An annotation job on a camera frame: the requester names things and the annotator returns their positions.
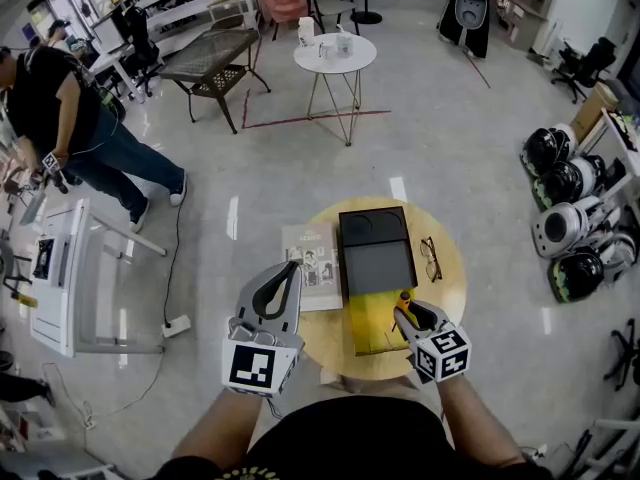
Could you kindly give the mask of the small grey black device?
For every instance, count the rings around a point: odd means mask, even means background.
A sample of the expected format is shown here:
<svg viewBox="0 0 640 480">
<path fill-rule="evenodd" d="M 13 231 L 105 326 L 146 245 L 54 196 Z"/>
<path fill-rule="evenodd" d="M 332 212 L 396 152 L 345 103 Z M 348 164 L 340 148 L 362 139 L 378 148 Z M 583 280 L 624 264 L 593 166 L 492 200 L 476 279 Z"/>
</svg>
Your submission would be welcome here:
<svg viewBox="0 0 640 480">
<path fill-rule="evenodd" d="M 35 280 L 49 280 L 54 245 L 54 238 L 41 237 L 37 240 L 36 254 L 32 262 L 32 275 Z"/>
</svg>

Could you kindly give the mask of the round wooden table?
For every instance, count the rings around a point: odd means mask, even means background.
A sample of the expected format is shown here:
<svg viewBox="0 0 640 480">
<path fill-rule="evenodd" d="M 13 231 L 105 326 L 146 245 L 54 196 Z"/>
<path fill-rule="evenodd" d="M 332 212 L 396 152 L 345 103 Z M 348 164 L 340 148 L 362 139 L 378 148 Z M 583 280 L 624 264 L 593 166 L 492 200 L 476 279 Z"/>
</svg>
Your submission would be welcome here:
<svg viewBox="0 0 640 480">
<path fill-rule="evenodd" d="M 418 206 L 386 197 L 362 197 L 339 202 L 311 219 L 313 224 L 328 222 L 339 226 L 339 214 L 355 210 L 401 206 L 407 222 L 418 286 L 413 298 L 431 303 L 444 310 L 455 324 L 464 314 L 467 282 L 460 252 L 445 227 Z M 442 279 L 432 283 L 426 273 L 426 259 L 421 255 L 420 242 L 431 237 L 435 243 Z M 306 354 L 331 372 L 362 380 L 386 380 L 407 376 L 411 367 L 407 361 L 409 349 L 357 356 L 354 350 L 348 299 L 340 310 L 303 312 L 299 335 L 305 341 Z"/>
</svg>

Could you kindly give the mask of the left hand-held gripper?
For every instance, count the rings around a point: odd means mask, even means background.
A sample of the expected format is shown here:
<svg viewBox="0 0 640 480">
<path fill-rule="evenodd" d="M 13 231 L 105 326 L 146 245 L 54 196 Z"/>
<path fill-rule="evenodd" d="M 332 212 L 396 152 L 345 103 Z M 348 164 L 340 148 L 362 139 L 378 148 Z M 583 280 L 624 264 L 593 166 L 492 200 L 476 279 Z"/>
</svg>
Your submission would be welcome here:
<svg viewBox="0 0 640 480">
<path fill-rule="evenodd" d="M 241 289 L 222 346 L 226 388 L 264 398 L 283 392 L 304 348 L 296 334 L 301 292 L 302 270 L 291 261 L 268 267 Z M 278 324 L 283 333 L 252 324 Z"/>
</svg>

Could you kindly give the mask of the black eyeglasses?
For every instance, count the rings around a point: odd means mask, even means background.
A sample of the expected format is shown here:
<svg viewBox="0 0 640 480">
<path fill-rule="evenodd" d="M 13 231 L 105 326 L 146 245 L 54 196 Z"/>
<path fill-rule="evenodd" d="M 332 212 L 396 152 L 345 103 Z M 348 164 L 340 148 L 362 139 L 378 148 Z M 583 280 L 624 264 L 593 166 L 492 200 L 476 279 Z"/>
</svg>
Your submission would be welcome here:
<svg viewBox="0 0 640 480">
<path fill-rule="evenodd" d="M 442 279 L 442 271 L 437 257 L 436 247 L 433 239 L 428 237 L 420 242 L 421 255 L 426 259 L 426 273 L 429 280 L 435 283 Z"/>
</svg>

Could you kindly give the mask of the white power strip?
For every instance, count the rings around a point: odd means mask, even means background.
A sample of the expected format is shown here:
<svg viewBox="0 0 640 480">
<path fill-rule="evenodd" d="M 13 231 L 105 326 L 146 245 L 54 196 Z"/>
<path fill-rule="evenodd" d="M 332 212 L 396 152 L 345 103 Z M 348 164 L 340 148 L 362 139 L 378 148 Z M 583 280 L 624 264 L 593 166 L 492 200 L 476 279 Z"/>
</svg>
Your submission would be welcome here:
<svg viewBox="0 0 640 480">
<path fill-rule="evenodd" d="M 162 334 L 165 339 L 174 337 L 191 329 L 191 319 L 186 315 L 180 315 L 162 325 Z"/>
</svg>

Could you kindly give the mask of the grey picture book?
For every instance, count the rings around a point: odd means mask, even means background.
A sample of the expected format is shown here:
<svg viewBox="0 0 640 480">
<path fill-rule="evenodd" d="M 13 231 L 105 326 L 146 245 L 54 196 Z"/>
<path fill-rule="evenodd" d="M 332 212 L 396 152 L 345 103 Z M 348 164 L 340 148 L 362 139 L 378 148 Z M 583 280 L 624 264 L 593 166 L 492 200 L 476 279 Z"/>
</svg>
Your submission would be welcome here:
<svg viewBox="0 0 640 480">
<path fill-rule="evenodd" d="M 285 261 L 301 266 L 301 312 L 343 308 L 336 231 L 331 223 L 283 227 L 282 249 Z"/>
</svg>

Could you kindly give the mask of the white round side table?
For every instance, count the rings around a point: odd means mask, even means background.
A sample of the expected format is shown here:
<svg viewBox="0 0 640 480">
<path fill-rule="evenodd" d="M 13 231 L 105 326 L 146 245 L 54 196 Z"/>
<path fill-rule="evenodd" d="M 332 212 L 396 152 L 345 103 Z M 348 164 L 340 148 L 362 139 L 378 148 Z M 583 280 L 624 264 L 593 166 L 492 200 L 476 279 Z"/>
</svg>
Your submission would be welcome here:
<svg viewBox="0 0 640 480">
<path fill-rule="evenodd" d="M 362 111 L 362 71 L 369 67 L 377 58 L 376 46 L 368 39 L 353 35 L 353 55 L 343 59 L 335 55 L 329 61 L 319 57 L 319 45 L 321 42 L 331 42 L 335 44 L 336 33 L 318 35 L 314 38 L 313 47 L 297 47 L 294 51 L 294 61 L 301 69 L 314 75 L 311 94 L 306 109 L 306 119 L 323 127 L 320 120 L 335 117 L 338 120 L 340 132 L 334 132 L 325 127 L 339 139 L 344 141 L 347 147 L 352 145 L 353 134 L 357 120 Z M 351 95 L 350 110 L 346 107 L 338 107 L 336 98 L 331 89 L 329 78 L 340 77 L 346 84 Z M 313 105 L 318 86 L 323 84 L 329 95 L 333 112 L 314 112 Z"/>
</svg>

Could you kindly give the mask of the dark metal coffee table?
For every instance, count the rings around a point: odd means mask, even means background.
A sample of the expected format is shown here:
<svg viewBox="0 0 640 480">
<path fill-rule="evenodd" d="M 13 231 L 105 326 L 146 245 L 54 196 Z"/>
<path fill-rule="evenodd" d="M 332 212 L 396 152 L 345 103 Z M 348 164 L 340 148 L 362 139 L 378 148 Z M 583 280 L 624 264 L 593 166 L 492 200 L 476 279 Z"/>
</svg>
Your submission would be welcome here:
<svg viewBox="0 0 640 480">
<path fill-rule="evenodd" d="M 260 40 L 253 29 L 211 29 L 201 33 L 173 55 L 159 70 L 159 77 L 175 83 L 188 98 L 192 123 L 194 96 L 215 100 L 233 134 L 238 131 L 229 112 L 226 95 L 248 74 L 266 89 L 271 88 L 257 73 L 252 61 L 252 47 Z"/>
</svg>

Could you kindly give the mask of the glass entrance door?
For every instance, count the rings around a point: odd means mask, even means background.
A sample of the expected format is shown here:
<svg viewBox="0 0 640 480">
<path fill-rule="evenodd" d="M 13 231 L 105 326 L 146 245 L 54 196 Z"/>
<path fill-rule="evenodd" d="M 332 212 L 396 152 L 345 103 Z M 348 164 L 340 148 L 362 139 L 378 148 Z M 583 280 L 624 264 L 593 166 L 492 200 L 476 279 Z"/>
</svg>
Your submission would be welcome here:
<svg viewBox="0 0 640 480">
<path fill-rule="evenodd" d="M 31 0 L 26 7 L 37 32 L 48 36 L 56 20 L 68 22 L 66 31 L 80 39 L 93 36 L 92 26 L 98 18 L 92 0 Z"/>
</svg>

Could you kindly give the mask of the brown cardboard box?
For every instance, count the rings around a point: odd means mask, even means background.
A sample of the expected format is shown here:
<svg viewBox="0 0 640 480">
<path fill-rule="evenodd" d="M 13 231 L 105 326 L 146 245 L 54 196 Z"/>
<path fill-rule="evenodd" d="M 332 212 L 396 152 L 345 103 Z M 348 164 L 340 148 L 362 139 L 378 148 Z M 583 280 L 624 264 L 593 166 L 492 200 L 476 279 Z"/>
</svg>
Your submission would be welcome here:
<svg viewBox="0 0 640 480">
<path fill-rule="evenodd" d="M 591 132 L 601 117 L 602 109 L 614 110 L 617 105 L 618 98 L 611 88 L 602 82 L 597 82 L 570 123 L 577 143 L 582 143 Z"/>
</svg>

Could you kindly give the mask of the pile of helmets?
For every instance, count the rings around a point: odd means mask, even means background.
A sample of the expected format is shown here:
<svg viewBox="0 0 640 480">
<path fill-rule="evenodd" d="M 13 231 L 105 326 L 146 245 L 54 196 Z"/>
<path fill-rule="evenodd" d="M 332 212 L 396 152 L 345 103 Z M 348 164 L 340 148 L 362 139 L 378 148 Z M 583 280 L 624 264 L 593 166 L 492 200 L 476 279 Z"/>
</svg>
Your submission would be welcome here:
<svg viewBox="0 0 640 480">
<path fill-rule="evenodd" d="M 531 236 L 538 256 L 550 262 L 547 276 L 560 303 L 589 297 L 640 261 L 640 230 L 623 223 L 613 191 L 625 169 L 577 147 L 574 130 L 559 123 L 536 129 L 520 152 L 541 210 Z"/>
</svg>

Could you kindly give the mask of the grey cabinet with pegboard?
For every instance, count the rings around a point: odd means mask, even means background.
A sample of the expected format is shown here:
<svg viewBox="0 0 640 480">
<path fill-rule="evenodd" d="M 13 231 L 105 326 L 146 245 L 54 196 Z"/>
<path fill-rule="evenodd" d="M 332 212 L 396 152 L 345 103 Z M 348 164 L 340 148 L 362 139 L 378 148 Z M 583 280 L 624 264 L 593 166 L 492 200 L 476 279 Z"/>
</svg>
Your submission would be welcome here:
<svg viewBox="0 0 640 480">
<path fill-rule="evenodd" d="M 506 23 L 505 42 L 512 48 L 528 52 L 534 45 L 548 14 L 553 0 L 503 0 Z"/>
</svg>

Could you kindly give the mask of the person's beige trousers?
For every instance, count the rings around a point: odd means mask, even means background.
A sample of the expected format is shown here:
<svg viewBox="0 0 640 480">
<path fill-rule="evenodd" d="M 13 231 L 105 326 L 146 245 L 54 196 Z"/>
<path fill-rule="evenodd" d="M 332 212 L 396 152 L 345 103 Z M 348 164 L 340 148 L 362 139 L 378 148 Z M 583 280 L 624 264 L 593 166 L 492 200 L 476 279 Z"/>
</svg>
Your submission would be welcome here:
<svg viewBox="0 0 640 480">
<path fill-rule="evenodd" d="M 407 376 L 386 380 L 362 380 L 339 375 L 326 368 L 320 371 L 320 384 L 352 395 L 412 398 L 421 393 Z"/>
</svg>

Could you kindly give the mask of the black tray box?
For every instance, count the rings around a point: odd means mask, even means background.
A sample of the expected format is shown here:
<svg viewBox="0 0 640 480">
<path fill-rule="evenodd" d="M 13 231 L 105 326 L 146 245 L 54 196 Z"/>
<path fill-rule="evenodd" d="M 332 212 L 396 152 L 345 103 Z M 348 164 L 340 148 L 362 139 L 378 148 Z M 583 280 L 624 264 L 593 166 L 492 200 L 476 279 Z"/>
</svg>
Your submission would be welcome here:
<svg viewBox="0 0 640 480">
<path fill-rule="evenodd" d="M 404 209 L 342 212 L 339 231 L 355 354 L 404 349 L 393 312 L 418 286 Z"/>
</svg>

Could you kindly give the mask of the person's left forearm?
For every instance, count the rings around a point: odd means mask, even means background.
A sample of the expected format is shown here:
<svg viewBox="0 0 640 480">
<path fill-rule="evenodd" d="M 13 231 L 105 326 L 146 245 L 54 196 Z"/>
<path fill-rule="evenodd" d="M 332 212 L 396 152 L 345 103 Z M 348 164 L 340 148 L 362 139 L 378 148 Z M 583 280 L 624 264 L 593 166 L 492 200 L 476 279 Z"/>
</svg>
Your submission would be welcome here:
<svg viewBox="0 0 640 480">
<path fill-rule="evenodd" d="M 200 457 L 221 469 L 239 464 L 249 449 L 262 402 L 259 396 L 224 389 L 172 457 Z"/>
</svg>

